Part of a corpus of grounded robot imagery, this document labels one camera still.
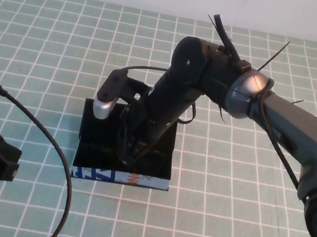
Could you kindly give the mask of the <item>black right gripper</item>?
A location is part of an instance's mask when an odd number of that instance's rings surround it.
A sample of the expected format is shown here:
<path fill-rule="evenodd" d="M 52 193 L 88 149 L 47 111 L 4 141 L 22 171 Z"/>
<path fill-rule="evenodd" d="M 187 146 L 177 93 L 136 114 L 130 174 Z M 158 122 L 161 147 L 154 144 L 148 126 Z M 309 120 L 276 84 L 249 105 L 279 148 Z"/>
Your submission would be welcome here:
<path fill-rule="evenodd" d="M 199 96 L 200 90 L 168 73 L 152 87 L 128 77 L 123 96 L 127 107 L 120 117 L 117 138 L 119 148 L 126 149 L 122 164 L 132 169 L 137 158 L 159 141 Z"/>

